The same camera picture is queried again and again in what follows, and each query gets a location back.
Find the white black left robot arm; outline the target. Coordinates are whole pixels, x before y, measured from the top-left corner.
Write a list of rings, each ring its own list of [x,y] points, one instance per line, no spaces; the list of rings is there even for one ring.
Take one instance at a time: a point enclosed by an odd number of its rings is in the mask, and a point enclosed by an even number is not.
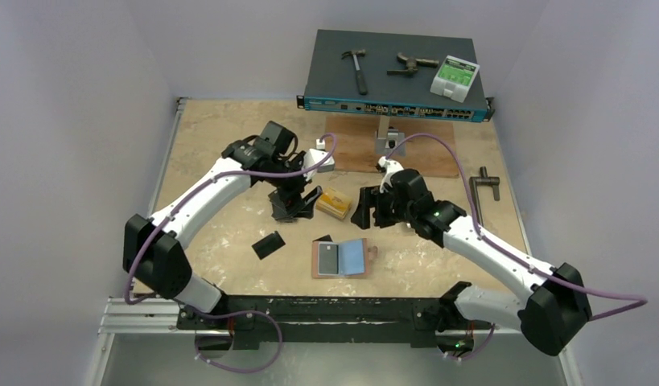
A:
[[[148,298],[132,296],[131,287],[139,281],[152,295],[196,310],[207,328],[223,326],[228,317],[228,307],[221,302],[225,295],[193,271],[185,250],[217,212],[260,181],[274,187],[273,194],[291,215],[310,206],[315,197],[305,195],[304,188],[332,161],[336,149],[300,151],[298,143],[294,132],[269,121],[260,134],[227,145],[178,199],[150,216],[131,216],[124,228],[125,302],[134,305]]]

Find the single black card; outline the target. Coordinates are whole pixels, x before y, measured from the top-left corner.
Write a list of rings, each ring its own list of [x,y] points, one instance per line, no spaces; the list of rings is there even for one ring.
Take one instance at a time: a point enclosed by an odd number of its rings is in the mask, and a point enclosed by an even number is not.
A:
[[[314,242],[332,242],[332,241],[333,239],[330,235],[325,235],[314,239]]]
[[[252,249],[259,260],[263,260],[284,247],[286,242],[278,231],[272,232],[252,244]]]

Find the black VIP card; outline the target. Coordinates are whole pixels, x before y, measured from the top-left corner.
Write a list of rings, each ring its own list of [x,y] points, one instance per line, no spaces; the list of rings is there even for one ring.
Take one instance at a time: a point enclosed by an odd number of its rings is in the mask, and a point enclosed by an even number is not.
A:
[[[318,275],[336,276],[339,273],[339,247],[329,242],[318,244]]]

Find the pink leather card holder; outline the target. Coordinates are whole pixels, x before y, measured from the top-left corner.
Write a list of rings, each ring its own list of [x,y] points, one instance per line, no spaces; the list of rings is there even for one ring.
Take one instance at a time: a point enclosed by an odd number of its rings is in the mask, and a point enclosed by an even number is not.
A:
[[[365,238],[343,242],[329,242],[339,247],[339,273],[336,276],[318,275],[318,244],[312,243],[311,276],[314,279],[364,278],[369,275],[370,264],[378,257],[379,249]]]

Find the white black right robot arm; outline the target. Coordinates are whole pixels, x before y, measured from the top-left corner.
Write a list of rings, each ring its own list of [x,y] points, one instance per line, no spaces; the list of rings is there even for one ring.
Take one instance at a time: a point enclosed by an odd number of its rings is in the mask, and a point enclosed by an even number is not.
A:
[[[541,353],[556,356],[593,318],[574,266],[554,267],[514,248],[461,207],[435,199],[414,169],[362,187],[351,221],[361,229],[408,224],[417,236],[467,258],[509,289],[502,294],[456,283],[439,299],[439,331],[466,321],[488,322],[520,331]]]

